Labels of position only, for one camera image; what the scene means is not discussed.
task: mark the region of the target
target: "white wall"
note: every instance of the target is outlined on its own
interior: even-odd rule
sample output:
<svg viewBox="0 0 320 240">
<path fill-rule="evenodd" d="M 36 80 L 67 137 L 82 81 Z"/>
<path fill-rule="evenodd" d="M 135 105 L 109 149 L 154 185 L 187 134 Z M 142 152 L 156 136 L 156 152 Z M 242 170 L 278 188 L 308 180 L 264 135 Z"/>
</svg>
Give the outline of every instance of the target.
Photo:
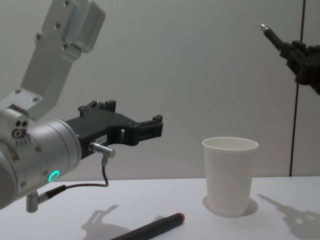
<svg viewBox="0 0 320 240">
<path fill-rule="evenodd" d="M 1 97 L 19 86 L 50 2 L 0 2 Z M 137 121 L 162 114 L 163 137 L 113 146 L 110 178 L 203 177 L 201 141 L 215 136 L 258 141 L 256 176 L 289 174 L 295 84 L 259 24 L 298 39 L 302 0 L 96 2 L 107 14 L 96 46 L 74 64 L 45 119 L 111 99 Z M 61 179 L 100 179 L 99 166 L 100 156 L 88 157 Z"/>
<path fill-rule="evenodd" d="M 320 45 L 320 1 L 307 0 L 303 41 Z M 320 96 L 309 86 L 299 88 L 292 175 L 320 175 Z"/>
</svg>

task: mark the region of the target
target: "table surface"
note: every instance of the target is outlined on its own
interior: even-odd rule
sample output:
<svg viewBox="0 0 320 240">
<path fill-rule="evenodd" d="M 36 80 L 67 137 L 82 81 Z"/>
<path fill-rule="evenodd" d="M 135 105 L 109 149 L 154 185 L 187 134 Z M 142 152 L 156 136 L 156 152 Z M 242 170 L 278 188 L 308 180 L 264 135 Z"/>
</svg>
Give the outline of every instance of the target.
<svg viewBox="0 0 320 240">
<path fill-rule="evenodd" d="M 39 193 L 61 184 L 55 182 Z M 252 181 L 245 216 L 211 213 L 206 181 L 115 180 L 108 188 L 69 189 L 25 211 L 25 198 L 0 211 L 2 240 L 109 240 L 161 216 L 185 214 L 185 223 L 155 240 L 320 239 L 320 177 L 259 177 Z"/>
</svg>

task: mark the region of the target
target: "marker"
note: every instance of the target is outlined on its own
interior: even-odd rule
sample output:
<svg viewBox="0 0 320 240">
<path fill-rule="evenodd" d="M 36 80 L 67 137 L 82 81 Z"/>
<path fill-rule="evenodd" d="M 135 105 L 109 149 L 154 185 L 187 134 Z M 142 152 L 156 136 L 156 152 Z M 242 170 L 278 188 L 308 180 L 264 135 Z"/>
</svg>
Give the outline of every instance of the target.
<svg viewBox="0 0 320 240">
<path fill-rule="evenodd" d="M 267 27 L 264 24 L 260 24 L 260 28 L 264 35 L 270 40 L 270 42 L 281 51 L 282 46 L 284 45 L 284 42 L 281 41 L 281 39 L 274 33 L 274 31 L 271 30 L 271 28 Z"/>
<path fill-rule="evenodd" d="M 185 215 L 176 213 L 111 240 L 149 240 L 182 225 L 184 221 Z"/>
</svg>

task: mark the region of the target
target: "cup rim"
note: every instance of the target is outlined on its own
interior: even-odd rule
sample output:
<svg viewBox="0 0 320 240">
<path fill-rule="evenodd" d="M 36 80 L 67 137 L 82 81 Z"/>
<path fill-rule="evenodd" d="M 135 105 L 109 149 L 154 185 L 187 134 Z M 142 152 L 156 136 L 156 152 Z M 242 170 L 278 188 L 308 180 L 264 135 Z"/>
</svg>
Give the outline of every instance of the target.
<svg viewBox="0 0 320 240">
<path fill-rule="evenodd" d="M 212 139 L 237 139 L 237 140 L 244 140 L 247 142 L 250 142 L 252 144 L 254 144 L 254 147 L 251 148 L 244 148 L 244 149 L 230 149 L 230 148 L 222 148 L 222 147 L 215 147 L 215 146 L 210 146 L 208 144 L 206 144 L 207 141 L 212 140 Z M 246 151 L 252 151 L 252 150 L 256 150 L 257 148 L 259 148 L 259 143 L 257 143 L 256 141 L 250 140 L 250 139 L 246 139 L 246 138 L 242 138 L 242 137 L 233 137 L 233 136 L 217 136 L 217 137 L 209 137 L 206 138 L 205 140 L 202 141 L 202 145 L 206 148 L 209 149 L 214 149 L 214 150 L 220 150 L 220 151 L 228 151 L 228 152 L 246 152 Z"/>
</svg>

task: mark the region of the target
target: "white paper cup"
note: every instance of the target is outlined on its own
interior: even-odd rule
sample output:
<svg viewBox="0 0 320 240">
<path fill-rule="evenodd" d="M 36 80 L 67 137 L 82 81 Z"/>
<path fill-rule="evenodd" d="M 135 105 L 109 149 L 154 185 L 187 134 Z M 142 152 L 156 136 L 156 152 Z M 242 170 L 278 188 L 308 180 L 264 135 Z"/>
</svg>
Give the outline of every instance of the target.
<svg viewBox="0 0 320 240">
<path fill-rule="evenodd" d="M 249 204 L 255 153 L 259 144 L 237 137 L 203 140 L 207 199 L 223 217 L 242 216 Z"/>
</svg>

